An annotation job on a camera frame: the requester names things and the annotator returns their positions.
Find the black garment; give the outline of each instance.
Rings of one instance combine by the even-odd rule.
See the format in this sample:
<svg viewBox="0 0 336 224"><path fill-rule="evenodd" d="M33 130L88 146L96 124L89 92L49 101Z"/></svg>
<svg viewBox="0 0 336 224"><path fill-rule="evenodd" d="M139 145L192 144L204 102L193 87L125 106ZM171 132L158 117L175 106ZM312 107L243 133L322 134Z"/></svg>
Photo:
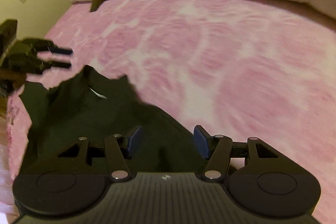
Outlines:
<svg viewBox="0 0 336 224"><path fill-rule="evenodd" d="M132 173L200 172L206 165L193 135L163 110L142 103L127 76L110 80L85 66L50 90L40 83L26 83L20 97L32 120L21 170L81 136L89 138L90 146L103 147L106 136L124 135L136 125L142 126L143 138L137 154L127 162Z"/></svg>

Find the pink fleece blanket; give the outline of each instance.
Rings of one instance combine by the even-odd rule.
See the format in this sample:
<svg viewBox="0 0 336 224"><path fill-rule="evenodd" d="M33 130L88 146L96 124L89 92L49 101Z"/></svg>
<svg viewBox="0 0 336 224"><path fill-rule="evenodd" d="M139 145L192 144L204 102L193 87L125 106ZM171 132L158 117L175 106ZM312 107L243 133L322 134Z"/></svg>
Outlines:
<svg viewBox="0 0 336 224"><path fill-rule="evenodd" d="M47 37L72 47L71 71L30 81L58 85L89 64L127 74L143 100L189 130L234 141L257 136L313 173L314 216L336 223L336 22L280 0L108 0L73 5ZM8 105L14 178L30 119Z"/></svg>

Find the ribbed black surface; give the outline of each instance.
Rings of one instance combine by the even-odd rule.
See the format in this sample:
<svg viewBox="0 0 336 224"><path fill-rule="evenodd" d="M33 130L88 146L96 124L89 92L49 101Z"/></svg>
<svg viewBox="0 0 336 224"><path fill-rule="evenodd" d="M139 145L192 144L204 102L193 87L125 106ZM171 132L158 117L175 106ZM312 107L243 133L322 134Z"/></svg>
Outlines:
<svg viewBox="0 0 336 224"><path fill-rule="evenodd" d="M17 224L317 224L311 216L270 220L233 203L222 187L199 180L193 173L140 173L113 184L105 198L80 216L63 220L21 218Z"/></svg>

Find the robotic arm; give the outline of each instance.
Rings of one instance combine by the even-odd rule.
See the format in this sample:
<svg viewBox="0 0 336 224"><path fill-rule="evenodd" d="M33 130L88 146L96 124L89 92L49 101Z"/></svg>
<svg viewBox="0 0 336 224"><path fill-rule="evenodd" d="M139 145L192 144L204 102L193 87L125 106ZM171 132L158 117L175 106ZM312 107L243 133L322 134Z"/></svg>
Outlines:
<svg viewBox="0 0 336 224"><path fill-rule="evenodd" d="M59 48L51 40L42 38L16 39L17 20L7 19L0 25L0 69L16 73L41 75L52 67L70 68L71 64L54 60L44 61L37 57L39 52L50 51L56 54L71 55L72 49ZM3 96L13 90L13 80L0 80Z"/></svg>

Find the white clothing tag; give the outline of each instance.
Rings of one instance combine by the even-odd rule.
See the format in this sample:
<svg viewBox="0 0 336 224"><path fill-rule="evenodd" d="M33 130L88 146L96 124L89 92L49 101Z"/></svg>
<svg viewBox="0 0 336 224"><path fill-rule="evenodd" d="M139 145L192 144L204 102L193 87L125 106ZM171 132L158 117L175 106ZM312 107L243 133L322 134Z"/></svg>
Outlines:
<svg viewBox="0 0 336 224"><path fill-rule="evenodd" d="M99 98L107 99L107 97L105 97L104 95L101 95L101 94L95 92L92 88L90 88L90 90L92 90Z"/></svg>

